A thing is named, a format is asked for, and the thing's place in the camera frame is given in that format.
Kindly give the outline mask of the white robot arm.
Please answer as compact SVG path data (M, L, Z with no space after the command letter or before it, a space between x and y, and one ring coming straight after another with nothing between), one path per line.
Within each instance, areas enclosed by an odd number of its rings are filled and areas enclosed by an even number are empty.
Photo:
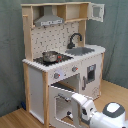
M125 109L116 102L98 112L91 97L75 93L71 96L73 123L76 128L128 128Z

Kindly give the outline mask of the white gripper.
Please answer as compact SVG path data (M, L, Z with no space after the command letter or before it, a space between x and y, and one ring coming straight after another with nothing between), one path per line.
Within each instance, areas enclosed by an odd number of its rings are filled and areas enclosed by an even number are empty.
M91 114L95 111L93 98L75 93L71 96L73 122L79 124L81 121L89 121Z

